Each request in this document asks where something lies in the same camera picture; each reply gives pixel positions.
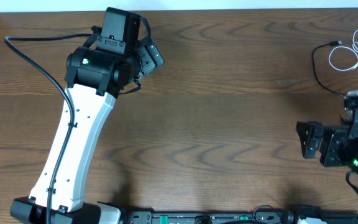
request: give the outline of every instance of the white cable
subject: white cable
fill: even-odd
[[[332,68],[338,70],[338,71],[341,71],[341,72],[345,72],[345,71],[349,71],[349,70],[353,70],[353,69],[356,69],[358,67],[358,42],[355,42],[354,39],[356,37],[356,34],[357,34],[358,30],[356,30],[353,34],[353,40],[352,40],[352,48],[350,47],[343,47],[343,46],[339,46],[339,47],[335,47],[331,53],[329,54],[329,57],[328,57],[328,62],[329,64],[332,66]],[[337,68],[335,67],[332,63],[331,63],[331,55],[333,54],[333,52],[338,49],[338,48],[344,48],[344,49],[347,49],[347,50],[350,50],[351,52],[354,53],[354,55],[357,57],[357,63],[355,65],[353,65],[352,67],[350,68],[347,68],[347,69],[340,69],[340,68]]]

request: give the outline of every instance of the wooden table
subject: wooden table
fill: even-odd
[[[120,96],[104,124],[86,201],[155,210],[253,210],[268,203],[357,210],[347,167],[302,158],[297,121],[338,124],[342,101],[316,84],[310,54],[358,29],[358,9],[139,12],[166,64]],[[63,99],[3,38],[90,33],[104,12],[0,14],[0,223],[30,193],[47,159]],[[84,39],[15,45],[64,85],[68,54]],[[321,81],[358,89],[316,53]],[[351,52],[336,54],[350,67]],[[352,181],[358,184],[358,177]]]

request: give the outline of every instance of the brown wood surface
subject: brown wood surface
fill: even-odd
[[[86,201],[155,210],[253,210],[268,203],[357,210],[346,167],[301,156],[297,121],[339,123],[342,101],[319,87],[310,54],[349,44],[358,9],[140,12],[166,64],[120,96],[101,131]],[[104,12],[0,14],[0,223],[29,194],[47,159],[62,98],[11,52],[6,35],[90,32]],[[63,85],[65,61],[84,39],[16,42]],[[358,89],[358,69],[337,72],[316,54],[322,82]],[[334,56],[351,66],[349,52]],[[358,178],[352,181],[358,184]]]

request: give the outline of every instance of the white wall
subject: white wall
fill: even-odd
[[[358,7],[358,0],[0,0],[0,12]]]

